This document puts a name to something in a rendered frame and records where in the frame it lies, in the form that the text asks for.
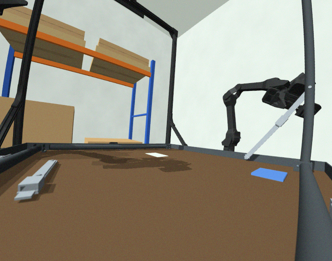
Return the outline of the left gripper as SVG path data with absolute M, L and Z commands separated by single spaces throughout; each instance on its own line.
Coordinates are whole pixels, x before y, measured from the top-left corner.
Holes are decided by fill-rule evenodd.
M 289 109 L 298 99 L 298 96 L 295 96 L 293 94 L 286 94 L 283 92 L 280 92 L 280 90 L 275 88 L 268 88 L 266 93 L 264 94 L 262 98 L 262 102 L 269 104 L 276 108 L 281 109 Z M 314 115 L 321 109 L 321 106 L 319 104 L 315 103 L 315 112 Z M 299 107 L 296 109 L 296 116 L 304 118 L 304 104 L 299 105 Z

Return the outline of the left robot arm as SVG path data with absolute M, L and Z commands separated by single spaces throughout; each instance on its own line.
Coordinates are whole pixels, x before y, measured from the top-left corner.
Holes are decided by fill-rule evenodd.
M 262 82 L 243 84 L 239 83 L 232 89 L 228 90 L 223 95 L 223 102 L 226 106 L 228 121 L 226 138 L 221 142 L 224 146 L 223 150 L 234 152 L 235 146 L 237 146 L 241 139 L 240 132 L 238 132 L 236 129 L 235 104 L 237 98 L 239 98 L 243 91 L 267 91 L 268 88 L 272 87 L 280 90 L 280 92 L 284 92 L 285 95 L 288 93 L 300 97 L 304 93 L 304 75 L 304 73 L 301 73 L 292 81 L 280 80 L 279 78 L 275 77 Z M 235 92 L 236 94 L 233 94 Z

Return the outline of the flat blue rectangular block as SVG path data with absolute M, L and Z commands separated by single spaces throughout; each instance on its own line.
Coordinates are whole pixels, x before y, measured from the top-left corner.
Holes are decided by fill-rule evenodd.
M 275 171 L 270 169 L 259 168 L 251 173 L 251 175 L 268 178 L 283 182 L 287 176 L 287 172 Z

